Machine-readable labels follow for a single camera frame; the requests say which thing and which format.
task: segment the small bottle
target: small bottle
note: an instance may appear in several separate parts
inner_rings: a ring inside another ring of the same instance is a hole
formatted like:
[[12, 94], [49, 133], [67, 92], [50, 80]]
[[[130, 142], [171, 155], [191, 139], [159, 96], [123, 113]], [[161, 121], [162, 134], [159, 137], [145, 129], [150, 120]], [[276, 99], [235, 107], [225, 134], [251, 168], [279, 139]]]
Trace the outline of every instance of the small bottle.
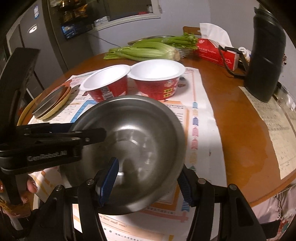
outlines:
[[254, 97], [268, 102], [281, 73], [286, 35], [279, 22], [264, 7], [255, 8], [255, 13], [253, 49], [244, 85]]
[[152, 5], [147, 5], [147, 12], [148, 13], [153, 13]]

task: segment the human hand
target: human hand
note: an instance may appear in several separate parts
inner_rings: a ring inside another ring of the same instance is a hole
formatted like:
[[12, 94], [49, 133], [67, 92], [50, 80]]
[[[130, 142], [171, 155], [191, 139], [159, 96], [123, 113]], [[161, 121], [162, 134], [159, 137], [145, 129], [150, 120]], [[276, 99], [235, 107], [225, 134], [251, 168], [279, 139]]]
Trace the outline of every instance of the human hand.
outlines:
[[[5, 187], [0, 183], [0, 192], [5, 191]], [[22, 204], [11, 205], [9, 203], [0, 203], [3, 208], [3, 213], [7, 214], [10, 218], [25, 218], [31, 214], [29, 200], [37, 192], [37, 186], [32, 177], [28, 176], [27, 190], [21, 194]]]

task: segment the blue gripper pad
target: blue gripper pad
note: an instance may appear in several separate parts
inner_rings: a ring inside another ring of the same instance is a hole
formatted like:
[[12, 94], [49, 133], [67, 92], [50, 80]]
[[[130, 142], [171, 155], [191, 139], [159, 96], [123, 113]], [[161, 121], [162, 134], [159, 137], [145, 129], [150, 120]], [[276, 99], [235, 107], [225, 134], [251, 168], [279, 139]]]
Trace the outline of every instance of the blue gripper pad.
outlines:
[[112, 157], [108, 162], [107, 167], [104, 170], [99, 171], [95, 177], [95, 180], [97, 180], [96, 192], [98, 194], [98, 202], [101, 207], [109, 199], [118, 171], [118, 159]]
[[178, 184], [181, 189], [184, 200], [191, 206], [191, 204], [193, 203], [193, 200], [191, 197], [191, 189], [190, 189], [189, 182], [183, 171], [180, 173], [178, 177]]
[[195, 207], [196, 202], [198, 201], [198, 192], [196, 185], [197, 180], [198, 176], [195, 174], [195, 172], [183, 165], [183, 169], [178, 177], [178, 184], [184, 200], [191, 207]]

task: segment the cardboard box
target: cardboard box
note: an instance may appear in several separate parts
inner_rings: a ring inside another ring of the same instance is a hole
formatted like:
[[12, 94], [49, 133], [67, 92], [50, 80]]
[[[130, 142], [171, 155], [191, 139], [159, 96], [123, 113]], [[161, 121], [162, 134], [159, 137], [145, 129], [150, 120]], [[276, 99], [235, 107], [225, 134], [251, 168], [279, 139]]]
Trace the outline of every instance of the cardboard box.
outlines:
[[103, 18], [99, 18], [97, 20], [94, 21], [94, 25], [97, 27], [103, 23], [107, 23], [110, 21], [110, 17], [109, 16], [105, 16]]
[[[197, 46], [198, 49], [194, 52], [197, 53], [201, 59], [224, 67], [223, 59], [218, 50], [219, 44], [217, 42], [209, 39], [198, 39]], [[239, 54], [233, 51], [223, 51], [222, 53], [229, 69], [234, 71], [237, 68]]]

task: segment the stainless steel bowl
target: stainless steel bowl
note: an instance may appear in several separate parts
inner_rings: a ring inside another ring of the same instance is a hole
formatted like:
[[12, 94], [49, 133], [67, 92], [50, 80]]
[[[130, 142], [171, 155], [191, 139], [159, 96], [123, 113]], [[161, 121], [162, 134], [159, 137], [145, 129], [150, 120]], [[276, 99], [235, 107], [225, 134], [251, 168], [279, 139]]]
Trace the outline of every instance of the stainless steel bowl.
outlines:
[[146, 38], [142, 38], [142, 39], [138, 39], [138, 40], [134, 40], [131, 42], [128, 42], [128, 45], [133, 45], [134, 43], [137, 43], [143, 39], [158, 39], [158, 38], [168, 38], [168, 37], [174, 37], [172, 35], [158, 35], [158, 36], [151, 36], [151, 37], [146, 37]]
[[82, 160], [61, 166], [66, 187], [77, 186], [115, 156], [117, 175], [109, 201], [100, 213], [139, 211], [176, 185], [185, 157], [181, 123], [164, 104], [143, 96], [120, 96], [86, 111], [72, 130], [103, 127], [107, 138], [83, 148]]
[[180, 58], [185, 58], [189, 54], [193, 53], [192, 49], [186, 49], [186, 48], [176, 48], [176, 49], [179, 50]]

